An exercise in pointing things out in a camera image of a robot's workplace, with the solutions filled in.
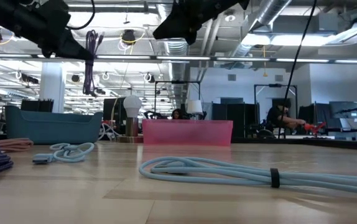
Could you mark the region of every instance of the person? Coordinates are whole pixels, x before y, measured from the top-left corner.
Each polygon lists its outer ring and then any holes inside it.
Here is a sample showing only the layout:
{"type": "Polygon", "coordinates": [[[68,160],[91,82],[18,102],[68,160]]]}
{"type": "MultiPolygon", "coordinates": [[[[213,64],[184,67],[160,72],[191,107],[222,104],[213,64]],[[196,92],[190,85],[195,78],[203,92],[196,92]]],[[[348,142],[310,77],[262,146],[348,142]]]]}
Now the person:
{"type": "Polygon", "coordinates": [[[172,119],[183,119],[183,113],[180,109],[173,110],[172,119]]]}
{"type": "Polygon", "coordinates": [[[288,111],[290,108],[290,101],[282,101],[280,105],[273,106],[267,115],[267,122],[274,125],[276,128],[290,128],[295,129],[300,125],[306,123],[302,119],[294,119],[288,116],[288,111]]]}

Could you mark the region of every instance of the coiled cable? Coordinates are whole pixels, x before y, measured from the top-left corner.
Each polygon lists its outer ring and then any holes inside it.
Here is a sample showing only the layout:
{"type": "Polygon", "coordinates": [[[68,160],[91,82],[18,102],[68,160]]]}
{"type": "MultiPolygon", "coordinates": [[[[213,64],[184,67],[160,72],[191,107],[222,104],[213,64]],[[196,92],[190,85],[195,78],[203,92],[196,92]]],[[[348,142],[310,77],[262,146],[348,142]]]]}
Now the coiled cable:
{"type": "MultiPolygon", "coordinates": [[[[175,182],[201,184],[231,184],[231,185],[274,185],[274,173],[255,167],[241,166],[228,162],[198,157],[160,157],[143,163],[139,172],[144,177],[175,182]],[[145,168],[155,164],[148,172],[145,168]],[[219,174],[234,178],[194,177],[182,174],[208,173],[219,174]]],[[[278,172],[276,177],[279,185],[310,186],[326,189],[342,190],[357,193],[357,176],[311,174],[303,172],[278,172]]]]}
{"type": "Polygon", "coordinates": [[[107,136],[110,141],[113,139],[116,139],[117,137],[120,136],[111,126],[109,126],[106,123],[102,123],[101,126],[103,127],[103,132],[98,138],[98,140],[101,140],[104,136],[107,136]]]}
{"type": "Polygon", "coordinates": [[[53,161],[61,162],[81,162],[86,159],[86,155],[94,149],[94,144],[91,142],[83,143],[78,146],[68,143],[60,143],[50,146],[54,153],[36,154],[32,162],[35,164],[48,164],[53,161]]]}
{"type": "MultiPolygon", "coordinates": [[[[100,37],[98,37],[98,34],[96,33],[95,30],[91,30],[87,32],[86,35],[86,49],[93,55],[93,58],[96,57],[98,47],[101,45],[103,42],[104,35],[101,34],[100,37]]],[[[94,59],[87,60],[85,62],[85,81],[83,82],[83,94],[85,95],[91,95],[96,97],[96,87],[94,85],[94,80],[93,80],[93,65],[94,65],[94,59]]]]}

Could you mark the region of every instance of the wooden table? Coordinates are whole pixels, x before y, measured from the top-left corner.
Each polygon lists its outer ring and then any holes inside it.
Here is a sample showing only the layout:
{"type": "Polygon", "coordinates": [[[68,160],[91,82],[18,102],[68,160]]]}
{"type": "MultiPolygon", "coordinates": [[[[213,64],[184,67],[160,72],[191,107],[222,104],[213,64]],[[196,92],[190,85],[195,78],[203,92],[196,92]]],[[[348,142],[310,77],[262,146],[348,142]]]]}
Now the wooden table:
{"type": "Polygon", "coordinates": [[[357,151],[233,144],[231,148],[102,142],[85,162],[32,165],[36,146],[11,154],[0,174],[0,224],[357,223],[357,194],[311,187],[271,189],[164,182],[139,165],[160,156],[199,156],[268,169],[357,175],[357,151]]]}

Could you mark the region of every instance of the metal frame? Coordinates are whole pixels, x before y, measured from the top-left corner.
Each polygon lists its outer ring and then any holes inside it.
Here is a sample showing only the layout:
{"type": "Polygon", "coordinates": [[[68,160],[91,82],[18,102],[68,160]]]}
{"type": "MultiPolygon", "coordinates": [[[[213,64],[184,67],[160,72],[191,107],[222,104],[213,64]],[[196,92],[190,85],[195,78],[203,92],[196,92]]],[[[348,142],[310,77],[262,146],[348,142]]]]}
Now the metal frame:
{"type": "MultiPolygon", "coordinates": [[[[82,62],[72,58],[44,58],[41,54],[5,54],[0,53],[0,59],[20,61],[47,61],[47,62],[82,62]]],[[[97,55],[95,62],[279,62],[293,63],[292,58],[264,58],[264,57],[209,57],[209,56],[157,56],[157,55],[97,55]]],[[[297,63],[323,63],[357,65],[357,59],[338,58],[299,58],[297,63]]]]}
{"type": "MultiPolygon", "coordinates": [[[[263,89],[265,87],[269,87],[269,88],[282,88],[282,87],[288,87],[288,85],[281,85],[281,84],[255,84],[254,85],[254,105],[256,107],[256,121],[258,124],[260,124],[260,111],[259,111],[259,107],[257,106],[257,96],[260,92],[263,91],[263,89]],[[257,90],[257,87],[258,86],[263,86],[263,88],[259,91],[259,92],[256,92],[257,90]]],[[[296,118],[297,118],[297,113],[299,112],[299,109],[297,107],[297,85],[291,85],[290,87],[293,87],[295,88],[295,92],[293,92],[292,90],[290,90],[290,92],[295,95],[295,106],[296,106],[296,118]]]]}
{"type": "Polygon", "coordinates": [[[157,92],[157,85],[158,83],[171,83],[171,84],[191,84],[191,83],[196,83],[198,84],[198,99],[201,99],[201,82],[199,81],[155,81],[155,91],[154,91],[154,112],[156,113],[156,92],[157,92]]]}

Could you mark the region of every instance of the cable connector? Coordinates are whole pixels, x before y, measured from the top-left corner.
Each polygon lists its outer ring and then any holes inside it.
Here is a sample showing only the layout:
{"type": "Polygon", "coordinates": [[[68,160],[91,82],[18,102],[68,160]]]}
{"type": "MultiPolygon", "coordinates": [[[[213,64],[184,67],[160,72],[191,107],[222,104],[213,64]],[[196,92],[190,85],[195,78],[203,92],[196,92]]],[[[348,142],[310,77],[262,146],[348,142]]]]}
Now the cable connector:
{"type": "Polygon", "coordinates": [[[32,158],[34,164],[49,164],[53,162],[53,154],[36,154],[32,158]]]}

